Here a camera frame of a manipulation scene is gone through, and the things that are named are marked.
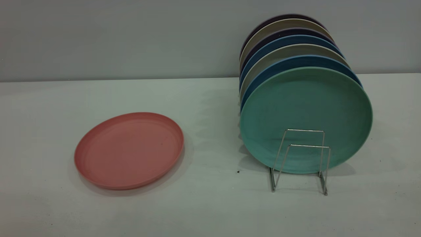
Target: table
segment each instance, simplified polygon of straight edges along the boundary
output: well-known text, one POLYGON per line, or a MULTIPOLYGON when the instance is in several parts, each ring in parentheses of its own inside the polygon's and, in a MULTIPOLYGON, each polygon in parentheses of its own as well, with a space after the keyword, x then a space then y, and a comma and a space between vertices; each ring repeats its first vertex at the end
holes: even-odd
POLYGON ((240 138, 238 78, 0 83, 0 236, 418 236, 421 74, 359 75, 374 112, 366 144, 315 175, 268 169, 240 138), (108 191, 85 181, 75 147, 111 117, 149 111, 183 129, 159 181, 108 191))

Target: metal wire stand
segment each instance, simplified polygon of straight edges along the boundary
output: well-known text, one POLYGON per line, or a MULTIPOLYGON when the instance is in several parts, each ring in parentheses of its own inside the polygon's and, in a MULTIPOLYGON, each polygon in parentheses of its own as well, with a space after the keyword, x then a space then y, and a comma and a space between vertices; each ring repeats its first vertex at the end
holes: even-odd
POLYGON ((318 176, 320 178, 320 182, 322 183, 323 194, 325 196, 327 196, 328 195, 328 189, 326 188, 326 181, 328 179, 328 169, 329 169, 329 162, 330 162, 330 152, 331 152, 332 149, 330 147, 328 147, 328 146, 325 146, 325 132, 322 131, 322 130, 306 130, 306 129, 286 129, 285 130, 284 135, 282 136, 281 145, 279 146, 279 149, 278 149, 278 154, 276 155, 275 162, 273 163, 273 167, 269 167, 269 173, 270 173, 271 183, 272 183, 272 192, 275 192, 276 191, 276 188, 278 187, 279 177, 281 176, 282 168, 284 167, 285 160, 287 159, 288 152, 289 152, 289 149, 291 148, 291 146, 312 147, 312 148, 321 148, 322 149, 322 153, 320 155, 320 167, 319 167, 318 176), (288 131, 294 131, 294 132, 321 132, 321 133, 323 133, 322 145, 297 145, 297 144, 290 144, 288 146, 288 148, 287 148, 286 153, 285 153, 284 160, 282 161, 281 168, 279 169, 278 178, 276 179, 276 182, 275 182, 274 168, 275 168, 275 165, 276 165, 276 161, 278 161, 279 153, 281 152, 281 148, 282 148, 282 144, 284 143, 285 135, 287 134, 288 131), (326 165, 325 176, 323 176, 323 172, 322 172, 323 149, 324 148, 329 149, 328 163, 326 165))

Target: navy plate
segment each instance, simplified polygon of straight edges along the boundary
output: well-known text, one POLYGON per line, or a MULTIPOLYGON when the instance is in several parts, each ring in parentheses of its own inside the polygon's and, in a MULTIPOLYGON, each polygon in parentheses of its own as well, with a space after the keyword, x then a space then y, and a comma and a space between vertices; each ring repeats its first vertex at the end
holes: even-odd
POLYGON ((345 66, 344 64, 331 59, 329 57, 323 57, 318 55, 300 55, 300 56, 294 56, 290 58, 283 59, 279 62, 276 62, 260 72, 250 83, 250 85, 247 87, 243 98, 241 99, 241 109, 243 108, 245 102, 247 101, 248 97, 251 95, 251 93, 264 81, 271 78, 272 76, 281 73, 283 71, 297 68, 297 67, 324 67, 329 68, 332 70, 336 70, 340 73, 343 73, 347 75, 348 77, 352 78, 354 81, 356 81, 361 87, 362 84, 360 80, 358 79, 357 75, 352 72, 352 70, 345 66))
POLYGON ((339 51, 339 49, 337 47, 335 47, 330 42, 328 42, 326 40, 323 40, 319 37, 310 36, 310 35, 285 36, 285 37, 274 40, 274 41, 270 42, 269 44, 265 45, 263 48, 259 49, 250 58, 250 60, 247 62, 247 64, 245 65, 244 69, 242 70, 242 72, 240 74, 240 88, 241 88, 241 84, 244 80, 244 77, 247 75, 247 73, 253 67, 253 65, 257 61, 259 61, 262 57, 264 57, 268 53, 270 53, 270 52, 272 52, 272 51, 274 51, 278 48, 282 48, 282 47, 285 47, 285 46, 288 46, 288 45, 293 45, 293 44, 298 44, 298 43, 309 43, 309 44, 315 44, 315 45, 323 46, 323 47, 326 47, 328 49, 331 49, 331 50, 335 51, 336 53, 338 53, 339 55, 341 55, 343 57, 342 53, 339 51))

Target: wall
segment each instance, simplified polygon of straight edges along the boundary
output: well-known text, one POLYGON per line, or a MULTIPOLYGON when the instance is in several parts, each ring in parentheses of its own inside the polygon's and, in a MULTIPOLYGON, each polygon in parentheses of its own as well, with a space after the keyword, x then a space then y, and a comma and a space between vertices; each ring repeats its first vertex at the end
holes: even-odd
POLYGON ((322 22, 357 73, 421 71, 419 0, 2 0, 0 81, 238 75, 248 33, 322 22))

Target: green plate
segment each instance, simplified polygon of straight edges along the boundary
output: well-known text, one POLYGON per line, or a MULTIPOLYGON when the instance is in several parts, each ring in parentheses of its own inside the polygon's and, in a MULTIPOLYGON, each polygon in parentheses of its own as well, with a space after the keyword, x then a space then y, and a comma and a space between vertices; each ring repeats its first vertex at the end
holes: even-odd
MULTIPOLYGON (((325 131, 332 148, 329 167, 353 156, 371 130, 373 111, 364 90, 350 77, 322 67, 299 67, 266 80, 247 99, 240 130, 250 153, 272 167, 286 129, 325 131)), ((279 170, 289 144, 321 145, 322 134, 287 132, 275 169, 279 170)), ((320 148, 291 147, 283 172, 316 173, 320 148)), ((323 167, 327 164, 324 151, 323 167)))

